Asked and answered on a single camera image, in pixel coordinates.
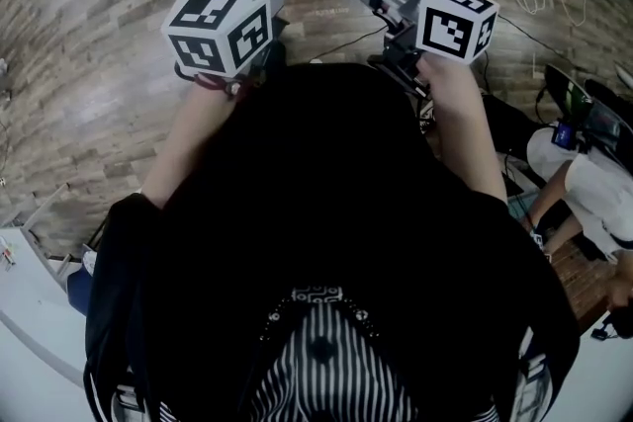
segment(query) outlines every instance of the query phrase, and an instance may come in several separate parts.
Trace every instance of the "wooden floor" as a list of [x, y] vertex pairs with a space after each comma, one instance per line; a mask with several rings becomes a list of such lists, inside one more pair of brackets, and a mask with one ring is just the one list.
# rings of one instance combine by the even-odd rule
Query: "wooden floor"
[[[11, 66], [13, 91], [0, 113], [9, 146], [6, 167], [0, 165], [0, 214], [33, 195], [38, 203], [67, 182], [69, 191], [35, 229], [52, 255], [78, 252], [108, 207], [139, 188], [160, 149], [187, 86], [173, 74], [158, 30], [173, 1], [0, 0], [0, 56]], [[579, 29], [554, 0], [535, 17], [514, 0], [498, 2], [505, 16], [581, 67], [579, 77], [596, 74], [624, 92], [612, 61], [633, 61], [631, 0], [587, 0]], [[568, 5], [578, 20], [583, 0]], [[293, 62], [382, 25], [357, 0], [287, 0], [283, 16], [291, 23], [284, 37]], [[380, 46], [374, 36], [324, 60], [363, 61]], [[490, 58], [493, 92], [529, 115], [544, 65], [571, 70], [507, 23], [497, 25]], [[542, 110], [555, 116], [547, 104]], [[587, 314], [602, 296], [605, 267], [569, 249], [555, 260], [578, 315]]]

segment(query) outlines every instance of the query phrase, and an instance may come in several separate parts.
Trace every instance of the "white cube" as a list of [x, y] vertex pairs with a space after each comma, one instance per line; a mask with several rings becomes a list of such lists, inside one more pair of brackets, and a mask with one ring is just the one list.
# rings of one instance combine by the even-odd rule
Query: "white cube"
[[470, 64], [490, 45], [497, 13], [492, 0], [421, 0], [416, 46]]
[[176, 0], [161, 31], [185, 74], [234, 77], [272, 41], [270, 0]]

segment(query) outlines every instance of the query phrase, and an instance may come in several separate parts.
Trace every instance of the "person in black shirt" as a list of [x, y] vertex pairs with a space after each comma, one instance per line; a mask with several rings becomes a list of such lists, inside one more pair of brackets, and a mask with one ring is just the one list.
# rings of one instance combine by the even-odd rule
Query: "person in black shirt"
[[240, 101], [199, 76], [109, 214], [86, 342], [102, 405], [129, 364], [161, 420], [507, 420], [526, 325], [558, 391], [576, 320], [508, 214], [475, 78], [418, 69], [441, 162], [367, 66], [291, 66]]

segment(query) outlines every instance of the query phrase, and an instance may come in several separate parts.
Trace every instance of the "white t-shirt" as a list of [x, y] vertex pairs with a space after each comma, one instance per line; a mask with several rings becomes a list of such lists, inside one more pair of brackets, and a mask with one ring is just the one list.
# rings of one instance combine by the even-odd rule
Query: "white t-shirt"
[[573, 160], [565, 178], [564, 200], [585, 237], [615, 263], [615, 252], [622, 247], [610, 234], [633, 240], [633, 177], [597, 148], [581, 154], [556, 146], [552, 133], [550, 128], [534, 132], [527, 143], [527, 162], [548, 181], [564, 162]]

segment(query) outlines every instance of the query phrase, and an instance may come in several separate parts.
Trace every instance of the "black hair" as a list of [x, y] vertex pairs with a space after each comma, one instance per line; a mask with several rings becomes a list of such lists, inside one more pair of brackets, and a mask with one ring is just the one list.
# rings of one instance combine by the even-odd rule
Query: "black hair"
[[620, 338], [633, 338], [633, 301], [611, 311], [611, 325]]

